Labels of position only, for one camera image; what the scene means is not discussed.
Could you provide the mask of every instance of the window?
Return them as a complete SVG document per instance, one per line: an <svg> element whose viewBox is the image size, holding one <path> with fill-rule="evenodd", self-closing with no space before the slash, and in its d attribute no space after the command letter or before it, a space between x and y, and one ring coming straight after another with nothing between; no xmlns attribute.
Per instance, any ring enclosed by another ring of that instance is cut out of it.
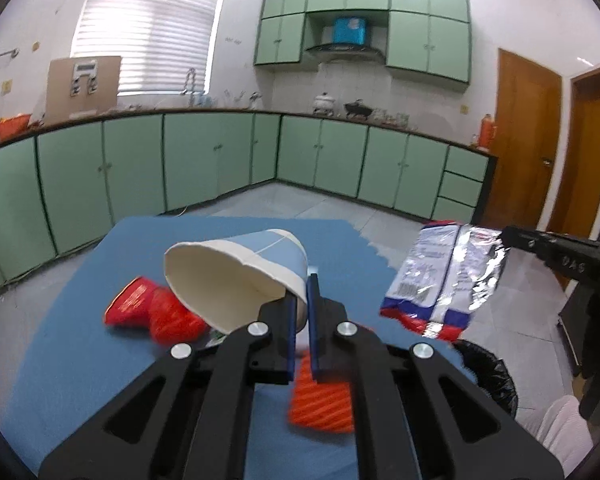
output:
<svg viewBox="0 0 600 480"><path fill-rule="evenodd" d="M222 0L86 0L72 57L122 56L120 94L209 88Z"/></svg>

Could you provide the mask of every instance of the black trash bag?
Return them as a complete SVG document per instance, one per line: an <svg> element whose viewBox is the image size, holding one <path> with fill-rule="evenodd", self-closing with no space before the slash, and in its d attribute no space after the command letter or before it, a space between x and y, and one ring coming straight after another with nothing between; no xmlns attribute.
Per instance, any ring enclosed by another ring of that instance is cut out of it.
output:
<svg viewBox="0 0 600 480"><path fill-rule="evenodd" d="M515 418L518 410L518 393L504 361L471 341L458 339L453 345L462 354L464 366L475 374L478 386L487 392L498 406Z"/></svg>

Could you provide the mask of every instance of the floor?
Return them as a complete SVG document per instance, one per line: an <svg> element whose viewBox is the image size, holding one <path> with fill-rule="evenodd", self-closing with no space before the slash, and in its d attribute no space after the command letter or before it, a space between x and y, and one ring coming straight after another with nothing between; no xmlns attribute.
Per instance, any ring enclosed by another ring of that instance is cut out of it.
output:
<svg viewBox="0 0 600 480"><path fill-rule="evenodd" d="M421 227L383 211L277 183L186 214L346 220L396 270ZM0 419L38 324L89 251L40 270L0 294ZM572 393L567 355L555 327L565 300L549 270L530 254L512 250L499 289L463 333L504 360L520 396L518 416Z"/></svg>

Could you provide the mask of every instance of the light blue paper cup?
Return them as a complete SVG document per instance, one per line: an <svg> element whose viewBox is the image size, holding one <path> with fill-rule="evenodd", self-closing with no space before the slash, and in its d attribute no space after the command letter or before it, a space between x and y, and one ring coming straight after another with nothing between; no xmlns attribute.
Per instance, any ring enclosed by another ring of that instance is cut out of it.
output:
<svg viewBox="0 0 600 480"><path fill-rule="evenodd" d="M289 290L306 324L306 252L290 232L269 229L205 242L181 242L164 254L173 293L211 327L229 334L258 319L263 303Z"/></svg>

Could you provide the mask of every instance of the silver screw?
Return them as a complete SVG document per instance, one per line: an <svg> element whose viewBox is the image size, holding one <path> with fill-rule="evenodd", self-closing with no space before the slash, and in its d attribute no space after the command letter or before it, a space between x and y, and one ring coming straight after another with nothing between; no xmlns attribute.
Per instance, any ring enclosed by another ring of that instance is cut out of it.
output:
<svg viewBox="0 0 600 480"><path fill-rule="evenodd" d="M426 343L418 343L413 347L413 355L420 359L429 359L433 355L433 348Z"/></svg>
<svg viewBox="0 0 600 480"><path fill-rule="evenodd" d="M351 336L358 331L358 327L350 321L343 321L336 327L336 330L340 335Z"/></svg>
<svg viewBox="0 0 600 480"><path fill-rule="evenodd" d="M255 321L247 327L247 332L253 336L265 335L269 331L266 323Z"/></svg>
<svg viewBox="0 0 600 480"><path fill-rule="evenodd" d="M186 343L178 343L171 347L171 357L174 359L186 359L191 355L191 347Z"/></svg>

